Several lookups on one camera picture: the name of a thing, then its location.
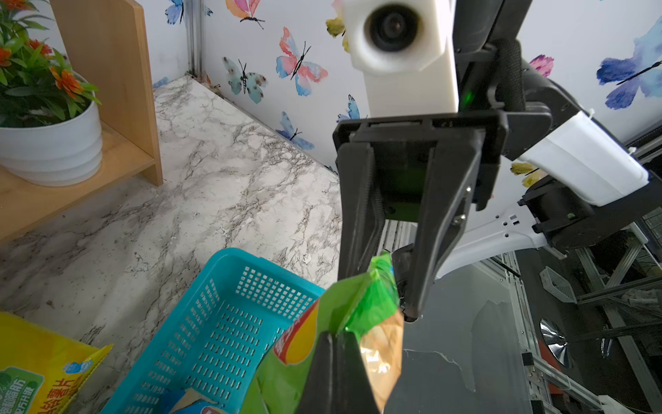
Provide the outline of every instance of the blue butterfly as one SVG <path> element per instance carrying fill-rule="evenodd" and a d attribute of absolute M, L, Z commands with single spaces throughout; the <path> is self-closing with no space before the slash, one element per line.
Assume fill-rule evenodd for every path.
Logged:
<path fill-rule="evenodd" d="M 634 53 L 628 59 L 607 58 L 600 64 L 596 75 L 600 84 L 621 81 L 622 85 L 607 95 L 604 103 L 611 109 L 623 109 L 632 104 L 641 88 L 645 97 L 662 97 L 662 73 L 648 70 L 641 73 L 660 59 L 662 52 L 662 17 L 651 30 L 640 38 L 634 39 Z"/>
<path fill-rule="evenodd" d="M 174 25 L 177 20 L 181 23 L 184 18 L 184 0 L 170 0 L 174 4 L 167 8 L 165 15 L 169 25 Z"/>
<path fill-rule="evenodd" d="M 340 121 L 344 121 L 345 119 L 360 119 L 361 115 L 359 115 L 359 107 L 356 105 L 356 101 L 354 98 L 349 95 L 350 97 L 350 103 L 347 105 L 347 115 L 343 114 L 338 114 L 338 120 L 336 121 L 337 123 Z"/>
<path fill-rule="evenodd" d="M 301 134 L 299 132 L 299 129 L 294 130 L 294 127 L 292 126 L 292 122 L 290 122 L 289 117 L 285 112 L 283 112 L 283 117 L 281 118 L 281 125 L 283 125 L 283 130 L 276 130 L 280 135 L 284 136 L 291 142 L 294 142 L 297 146 L 299 146 L 303 150 L 312 150 L 315 148 L 315 145 L 309 143 L 305 139 L 301 138 L 300 136 L 297 136 Z"/>
<path fill-rule="evenodd" d="M 241 67 L 242 61 L 239 61 L 239 68 L 237 65 L 228 58 L 223 58 L 223 66 L 228 71 L 228 85 L 232 88 L 232 92 L 238 95 L 242 90 L 244 93 L 248 91 L 248 96 L 255 103 L 260 103 L 264 97 L 262 88 L 260 86 L 267 85 L 267 79 L 255 72 L 246 73 L 246 64 Z"/>

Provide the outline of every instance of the marble countertop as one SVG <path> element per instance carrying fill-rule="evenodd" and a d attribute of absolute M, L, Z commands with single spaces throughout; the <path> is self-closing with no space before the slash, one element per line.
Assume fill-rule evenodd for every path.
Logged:
<path fill-rule="evenodd" d="M 115 344 L 70 413 L 103 408 L 216 251 L 337 277 L 337 176 L 190 78 L 154 97 L 163 186 L 132 178 L 0 246 L 0 309 Z"/>

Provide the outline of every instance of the potato chip bag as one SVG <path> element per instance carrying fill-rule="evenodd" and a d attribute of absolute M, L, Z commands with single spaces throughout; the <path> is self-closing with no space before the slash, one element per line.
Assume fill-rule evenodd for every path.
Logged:
<path fill-rule="evenodd" d="M 319 334 L 353 333 L 375 403 L 383 410 L 402 367 L 403 317 L 388 252 L 368 271 L 336 282 L 267 351 L 241 414 L 293 414 L 307 381 Z"/>
<path fill-rule="evenodd" d="M 59 414 L 113 347 L 60 336 L 0 312 L 0 414 Z"/>

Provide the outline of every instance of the black cable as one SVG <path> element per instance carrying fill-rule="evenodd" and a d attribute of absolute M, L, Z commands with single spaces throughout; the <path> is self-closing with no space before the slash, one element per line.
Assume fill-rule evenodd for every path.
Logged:
<path fill-rule="evenodd" d="M 502 268 L 504 268 L 504 269 L 507 270 L 508 272 L 514 274 L 514 275 L 517 276 L 518 278 L 522 279 L 522 275 L 520 275 L 519 273 L 515 272 L 513 269 L 510 268 L 510 266 L 507 266 L 507 265 L 501 263 L 500 261 L 496 260 L 496 259 L 493 258 L 493 257 L 490 257 L 490 260 L 492 260 L 494 263 L 498 264 L 499 266 L 501 266 Z"/>

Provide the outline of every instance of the green led light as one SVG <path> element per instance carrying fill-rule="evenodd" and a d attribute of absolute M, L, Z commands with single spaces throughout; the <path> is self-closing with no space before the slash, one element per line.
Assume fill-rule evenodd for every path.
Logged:
<path fill-rule="evenodd" d="M 467 92 L 467 94 L 464 95 L 464 99 L 462 100 L 462 107 L 466 108 L 469 105 L 471 105 L 471 103 L 473 102 L 473 98 L 474 98 L 473 92 Z"/>

